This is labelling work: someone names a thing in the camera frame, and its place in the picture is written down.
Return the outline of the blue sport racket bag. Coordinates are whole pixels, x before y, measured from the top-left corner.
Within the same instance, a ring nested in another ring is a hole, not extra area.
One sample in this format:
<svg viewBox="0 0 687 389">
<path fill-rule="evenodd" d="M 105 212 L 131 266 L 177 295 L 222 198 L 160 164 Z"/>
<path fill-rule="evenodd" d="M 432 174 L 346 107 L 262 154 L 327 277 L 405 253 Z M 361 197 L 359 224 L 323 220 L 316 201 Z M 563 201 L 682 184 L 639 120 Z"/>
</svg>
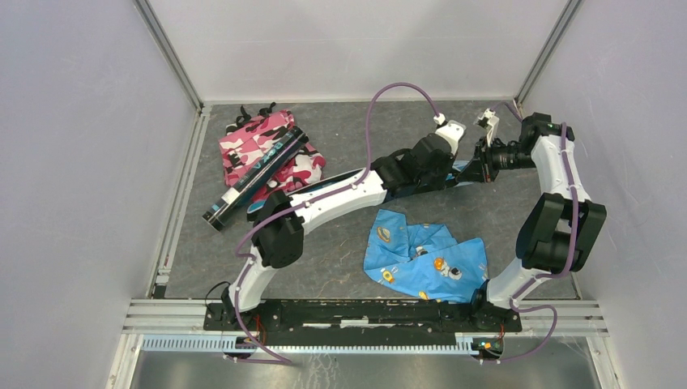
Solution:
<svg viewBox="0 0 687 389">
<path fill-rule="evenodd" d="M 382 177 L 373 170 L 367 174 L 364 180 L 357 182 L 362 177 L 363 172 L 363 169 L 351 170 L 284 194 L 291 207 L 299 204 L 303 204 L 304 207 L 334 207 L 345 203 L 369 207 L 393 199 L 450 189 L 436 188 L 434 184 L 421 185 L 410 182 L 409 185 L 402 184 L 399 190 L 394 192 L 387 188 Z M 471 184 L 473 183 L 458 184 L 455 187 Z"/>
</svg>

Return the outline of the black shuttlecock tube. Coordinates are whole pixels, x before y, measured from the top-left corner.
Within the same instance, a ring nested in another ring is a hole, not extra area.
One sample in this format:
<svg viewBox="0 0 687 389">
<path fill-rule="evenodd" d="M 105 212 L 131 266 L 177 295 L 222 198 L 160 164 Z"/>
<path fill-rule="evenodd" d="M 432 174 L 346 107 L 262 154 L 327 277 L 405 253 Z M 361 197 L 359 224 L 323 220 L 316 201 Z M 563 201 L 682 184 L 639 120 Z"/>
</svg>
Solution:
<svg viewBox="0 0 687 389">
<path fill-rule="evenodd" d="M 258 158 L 247 173 L 220 197 L 203 214 L 203 219 L 216 231 L 228 223 L 230 212 L 252 199 L 259 189 L 282 169 L 308 142 L 308 137 L 294 126 L 277 140 L 263 156 Z"/>
</svg>

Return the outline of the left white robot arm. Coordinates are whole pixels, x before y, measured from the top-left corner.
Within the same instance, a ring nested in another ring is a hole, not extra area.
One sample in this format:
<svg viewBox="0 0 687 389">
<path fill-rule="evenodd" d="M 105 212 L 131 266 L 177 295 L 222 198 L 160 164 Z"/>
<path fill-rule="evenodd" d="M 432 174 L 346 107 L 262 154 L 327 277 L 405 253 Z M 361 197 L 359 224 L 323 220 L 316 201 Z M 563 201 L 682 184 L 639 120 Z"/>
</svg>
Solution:
<svg viewBox="0 0 687 389">
<path fill-rule="evenodd" d="M 305 236 L 317 227 L 364 207 L 445 189 L 464 134 L 464 128 L 450 124 L 341 182 L 308 193 L 272 195 L 237 247 L 246 262 L 228 287 L 225 322 L 239 331 L 253 323 L 263 291 L 279 269 L 302 256 Z"/>
</svg>

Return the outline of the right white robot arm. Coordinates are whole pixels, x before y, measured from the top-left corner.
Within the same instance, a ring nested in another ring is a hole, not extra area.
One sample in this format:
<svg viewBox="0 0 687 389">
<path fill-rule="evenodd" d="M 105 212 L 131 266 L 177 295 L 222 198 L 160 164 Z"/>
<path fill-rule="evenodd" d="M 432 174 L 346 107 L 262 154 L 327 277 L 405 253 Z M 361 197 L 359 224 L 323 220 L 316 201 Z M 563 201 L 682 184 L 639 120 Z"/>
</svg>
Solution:
<svg viewBox="0 0 687 389">
<path fill-rule="evenodd" d="M 583 268 L 607 217 L 581 183 L 574 161 L 573 130 L 548 114 L 521 121 L 517 140 L 503 143 L 483 137 L 457 183 L 493 182 L 502 170 L 534 168 L 541 196 L 518 233 L 515 256 L 498 276 L 477 289 L 469 306 L 469 323 L 479 331 L 496 325 L 521 298 L 540 284 Z"/>
</svg>

